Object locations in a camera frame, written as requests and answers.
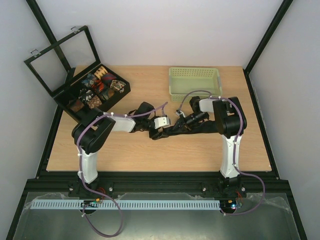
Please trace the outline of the black necktie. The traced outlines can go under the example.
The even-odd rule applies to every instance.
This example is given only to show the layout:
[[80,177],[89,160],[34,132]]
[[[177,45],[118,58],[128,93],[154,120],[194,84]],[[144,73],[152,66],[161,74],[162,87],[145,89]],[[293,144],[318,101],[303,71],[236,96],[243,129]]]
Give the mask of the black necktie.
[[197,123],[194,128],[190,129],[190,132],[172,132],[173,126],[166,127],[164,130],[171,136],[178,135],[193,135],[193,134],[213,134],[218,133],[217,125],[215,121],[207,120],[201,123]]

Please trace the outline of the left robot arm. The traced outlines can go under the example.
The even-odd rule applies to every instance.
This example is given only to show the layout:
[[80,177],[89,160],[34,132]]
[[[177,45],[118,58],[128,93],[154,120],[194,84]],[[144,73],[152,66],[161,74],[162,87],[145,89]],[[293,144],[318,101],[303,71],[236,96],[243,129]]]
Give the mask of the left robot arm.
[[125,114],[104,112],[98,108],[91,110],[72,130],[74,144],[79,158],[78,177],[85,184],[91,184],[98,177],[98,151],[112,132],[133,133],[135,131],[157,131],[171,125],[165,114],[164,103],[153,107],[143,102],[138,109]]

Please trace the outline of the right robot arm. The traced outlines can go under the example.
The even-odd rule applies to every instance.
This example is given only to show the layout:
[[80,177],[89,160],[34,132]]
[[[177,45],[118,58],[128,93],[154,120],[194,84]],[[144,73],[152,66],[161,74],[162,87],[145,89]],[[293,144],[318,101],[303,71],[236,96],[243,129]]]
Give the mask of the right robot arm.
[[186,116],[176,110],[179,119],[172,127],[178,134],[220,134],[222,137],[222,163],[219,170],[224,180],[218,183],[218,191],[229,196],[236,189],[239,173],[240,142],[247,120],[237,97],[192,97],[189,102],[193,113]]

